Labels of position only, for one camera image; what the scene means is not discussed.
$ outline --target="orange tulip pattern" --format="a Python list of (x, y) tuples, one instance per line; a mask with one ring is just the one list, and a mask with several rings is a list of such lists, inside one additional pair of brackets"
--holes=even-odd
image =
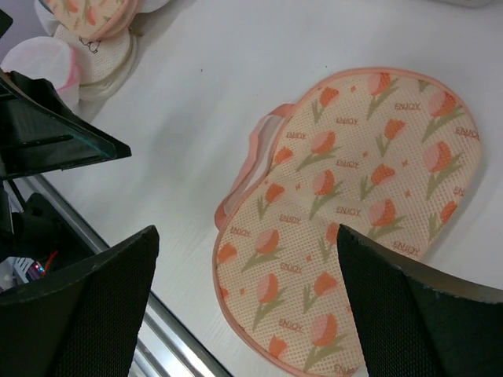
[(266, 191), (265, 196), (260, 196), (257, 199), (257, 211), (259, 212), (259, 220), (262, 220), (269, 206), (278, 201), (285, 193), (283, 186), (273, 183)]
[(288, 147), (283, 147), (282, 149), (279, 150), (278, 153), (276, 153), (274, 157), (274, 162), (271, 165), (269, 172), (273, 171), (274, 168), (276, 168), (277, 166), (287, 163), (292, 158), (293, 158), (293, 151)]
[(435, 93), (428, 103), (428, 109), (432, 118), (424, 131), (421, 140), (423, 143), (442, 126), (464, 115), (461, 105), (456, 103), (456, 98), (447, 92)]
[(457, 204), (453, 200), (448, 202), (440, 212), (440, 215), (432, 214), (428, 219), (428, 235), (429, 240), (433, 241), (434, 238), (442, 230), (443, 226), (449, 221), (454, 211), (457, 209)]
[(460, 157), (461, 153), (452, 156), (450, 147), (445, 141), (439, 141), (424, 151), (424, 165), (430, 172), (426, 200), (430, 200), (433, 192), (442, 182), (463, 167), (463, 164), (459, 162)]
[(337, 101), (339, 97), (339, 90), (333, 88), (324, 88), (321, 92), (320, 99), (318, 101), (314, 100), (311, 104), (313, 110), (314, 123), (318, 123), (325, 109)]
[(381, 157), (384, 157), (387, 149), (390, 148), (391, 142), (402, 133), (405, 126), (406, 123), (402, 120), (390, 119), (387, 122), (386, 128), (384, 129), (384, 137), (383, 134), (376, 137), (376, 143)]
[(333, 314), (325, 314), (314, 320), (311, 326), (313, 348), (307, 356), (304, 371), (308, 372), (316, 363), (326, 357), (344, 350), (340, 343), (346, 335), (337, 336), (338, 324)]
[(327, 228), (327, 233), (325, 234), (325, 239), (320, 238), (318, 240), (318, 247), (320, 248), (321, 256), (323, 257), (323, 262), (326, 263), (330, 254), (332, 253), (332, 249), (337, 247), (337, 235), (339, 234), (339, 224), (333, 222)]
[(288, 351), (288, 345), (286, 342), (278, 338), (276, 335), (273, 335), (273, 337), (270, 340), (269, 343), (269, 353), (272, 357), (276, 357), (277, 359), (281, 359), (283, 355)]
[(124, 0), (51, 0), (54, 15), (69, 30), (88, 39), (118, 15)]
[(367, 237), (371, 240), (377, 240), (389, 233), (403, 229), (403, 227), (400, 226), (400, 223), (406, 217), (396, 217), (396, 208), (393, 200), (386, 199), (374, 203), (370, 207), (369, 212), (370, 224), (372, 224), (372, 228), (370, 229)]
[(215, 248), (226, 318), (293, 374), (352, 375), (365, 364), (337, 258), (340, 224), (421, 259), (481, 156), (468, 109), (445, 86), (384, 68), (350, 76), (287, 110), (267, 175), (226, 214)]
[(278, 247), (280, 243), (280, 233), (276, 229), (266, 230), (257, 237), (255, 241), (255, 253), (248, 259), (241, 272), (263, 263), (278, 260), (277, 254), (283, 250)]
[(360, 200), (366, 198), (375, 187), (384, 185), (393, 179), (395, 171), (381, 163), (370, 176), (366, 175), (360, 180)]
[(395, 86), (398, 78), (391, 79), (389, 73), (374, 73), (369, 77), (368, 86), (372, 96), (370, 101), (369, 111), (367, 112), (367, 120), (373, 113), (394, 93), (398, 90)]
[(333, 153), (338, 147), (335, 147), (336, 143), (336, 133), (333, 131), (321, 132), (314, 137), (311, 142), (311, 154), (300, 163), (297, 167), (297, 171), (301, 171), (304, 167), (307, 167), (313, 163), (319, 163), (325, 159), (333, 159), (335, 156)]
[(63, 10), (67, 13), (77, 13), (79, 11), (79, 3), (76, 0), (64, 0), (62, 2)]
[(285, 288), (279, 289), (277, 277), (273, 273), (270, 273), (260, 280), (259, 286), (257, 287), (257, 299), (259, 300), (259, 307), (255, 312), (253, 330), (257, 328), (260, 321), (263, 320), (267, 316), (267, 314), (269, 314), (283, 302), (285, 302), (281, 299), (281, 296), (284, 292)]
[(337, 280), (327, 272), (323, 272), (314, 282), (314, 294), (311, 297), (311, 285), (308, 284), (304, 287), (303, 292), (303, 305), (304, 314), (314, 305), (316, 300), (334, 291), (337, 287)]
[(237, 256), (236, 248), (229, 242), (222, 246), (222, 248), (217, 253), (217, 263), (221, 265), (222, 263), (231, 262)]
[(311, 206), (309, 219), (312, 220), (315, 214), (322, 208), (329, 200), (340, 195), (339, 191), (342, 181), (336, 183), (336, 178), (331, 170), (325, 170), (319, 173), (313, 181), (314, 201)]
[(227, 297), (229, 296), (229, 291), (227, 291), (224, 287), (220, 287), (220, 294), (222, 295), (222, 298), (227, 300)]

